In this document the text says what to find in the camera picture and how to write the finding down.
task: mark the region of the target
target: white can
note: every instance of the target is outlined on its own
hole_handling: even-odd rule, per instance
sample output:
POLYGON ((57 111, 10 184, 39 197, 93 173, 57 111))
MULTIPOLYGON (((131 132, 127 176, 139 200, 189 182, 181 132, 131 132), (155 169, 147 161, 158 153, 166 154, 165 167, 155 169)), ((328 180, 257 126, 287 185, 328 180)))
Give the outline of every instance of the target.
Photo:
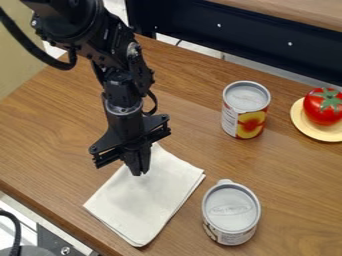
POLYGON ((271 94, 261 84, 238 81, 223 91, 222 128, 238 139, 260 135, 265 127, 271 94))
POLYGON ((205 194, 202 212, 203 228, 212 240, 239 245, 254 235, 261 207, 250 189, 231 180, 220 180, 205 194))

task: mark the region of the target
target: plate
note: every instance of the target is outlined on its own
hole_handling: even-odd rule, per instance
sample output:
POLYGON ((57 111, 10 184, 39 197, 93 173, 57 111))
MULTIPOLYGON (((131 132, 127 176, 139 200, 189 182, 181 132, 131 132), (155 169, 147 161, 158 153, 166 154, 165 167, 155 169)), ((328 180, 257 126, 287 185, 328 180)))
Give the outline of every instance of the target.
POLYGON ((342 121, 331 126, 317 125, 311 122, 303 109, 304 98, 297 100, 291 108, 291 119, 299 131, 320 141, 341 142, 342 121))

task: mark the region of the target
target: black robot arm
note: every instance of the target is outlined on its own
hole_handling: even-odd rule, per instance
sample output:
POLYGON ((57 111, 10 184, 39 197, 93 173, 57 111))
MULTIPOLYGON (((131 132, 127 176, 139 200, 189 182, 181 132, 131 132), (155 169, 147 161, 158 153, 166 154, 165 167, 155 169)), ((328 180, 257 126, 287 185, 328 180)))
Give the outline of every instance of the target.
MULTIPOLYGON (((89 148, 96 167, 121 159, 133 175, 145 174, 149 170, 152 143, 170 135, 169 116, 153 115, 157 110, 157 99, 150 90, 153 71, 147 67, 132 30, 108 12, 102 0, 21 2, 34 11, 31 25, 37 35, 69 52, 71 63, 67 67, 76 64, 76 54, 88 58, 103 86, 101 98, 108 130, 89 148), (156 107, 145 113, 143 97, 147 95, 156 107)), ((3 17, 11 32, 9 27, 13 30, 16 25, 8 25, 4 22, 8 19, 3 17)), ((46 62, 39 55, 35 56, 46 62)))

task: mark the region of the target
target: tin can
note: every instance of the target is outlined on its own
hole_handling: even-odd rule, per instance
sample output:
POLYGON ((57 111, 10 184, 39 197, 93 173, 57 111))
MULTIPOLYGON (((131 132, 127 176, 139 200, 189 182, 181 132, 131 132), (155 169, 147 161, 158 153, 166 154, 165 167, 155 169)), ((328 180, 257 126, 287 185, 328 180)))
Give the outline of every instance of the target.
POLYGON ((271 102, 267 88, 252 81, 238 81, 223 91, 222 128, 239 139, 260 135, 271 102))
POLYGON ((256 195, 231 180, 220 180, 204 196, 203 228, 214 241, 239 245, 254 235, 261 216, 256 195))

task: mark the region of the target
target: black wire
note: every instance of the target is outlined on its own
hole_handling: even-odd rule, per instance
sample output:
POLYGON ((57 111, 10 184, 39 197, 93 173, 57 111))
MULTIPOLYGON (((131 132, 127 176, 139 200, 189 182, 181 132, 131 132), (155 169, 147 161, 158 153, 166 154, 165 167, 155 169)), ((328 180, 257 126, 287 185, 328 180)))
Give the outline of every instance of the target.
POLYGON ((46 52, 41 50, 38 46, 36 46, 30 38, 28 38, 23 31, 15 24, 15 22, 6 14, 6 12, 0 7, 0 20, 4 24, 5 28, 8 32, 33 56, 37 59, 41 60, 42 62, 60 69, 60 70, 70 70, 75 67, 77 63, 77 55, 75 49, 70 49, 69 53, 69 62, 65 63, 59 61, 46 52))
POLYGON ((178 42, 176 43, 176 46, 178 46, 182 41, 183 41, 182 39, 178 40, 178 42))
POLYGON ((154 93, 151 91, 151 90, 149 90, 148 92, 147 92, 147 95, 152 99, 152 101, 154 102, 154 108, 152 108, 150 111, 148 111, 148 112, 144 112, 143 111, 143 114, 145 115, 145 116, 152 116, 154 113, 156 113, 157 112, 157 110, 158 110, 158 99, 157 99, 157 97, 156 97, 156 95, 154 95, 154 93))
POLYGON ((8 256, 20 256, 20 241, 21 241, 21 226, 20 222, 12 213, 0 210, 0 216, 5 216, 9 218, 15 227, 15 236, 13 241, 13 246, 11 252, 8 256))

